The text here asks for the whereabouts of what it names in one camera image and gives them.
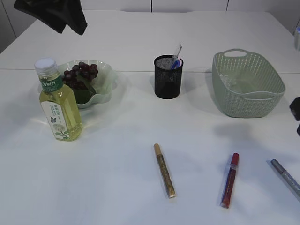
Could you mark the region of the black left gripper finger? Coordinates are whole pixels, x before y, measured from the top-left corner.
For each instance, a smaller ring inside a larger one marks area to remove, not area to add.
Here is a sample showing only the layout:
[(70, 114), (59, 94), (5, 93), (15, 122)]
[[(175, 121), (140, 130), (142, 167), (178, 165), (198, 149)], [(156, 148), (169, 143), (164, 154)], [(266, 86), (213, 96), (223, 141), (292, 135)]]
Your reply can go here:
[(60, 0), (61, 19), (64, 26), (68, 25), (75, 33), (82, 36), (87, 28), (87, 22), (83, 13), (80, 0)]
[(57, 0), (16, 0), (14, 8), (24, 12), (42, 21), (44, 24), (52, 28), (57, 33), (62, 33), (66, 27), (66, 22), (55, 14), (49, 12), (53, 9)]

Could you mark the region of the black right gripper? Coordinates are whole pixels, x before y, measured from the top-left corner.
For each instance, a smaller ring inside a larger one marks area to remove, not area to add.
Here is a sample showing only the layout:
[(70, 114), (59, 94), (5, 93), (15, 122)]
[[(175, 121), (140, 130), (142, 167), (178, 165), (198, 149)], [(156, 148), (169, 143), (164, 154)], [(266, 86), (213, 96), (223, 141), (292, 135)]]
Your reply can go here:
[(289, 108), (296, 121), (300, 121), (300, 97), (296, 97), (289, 105)]

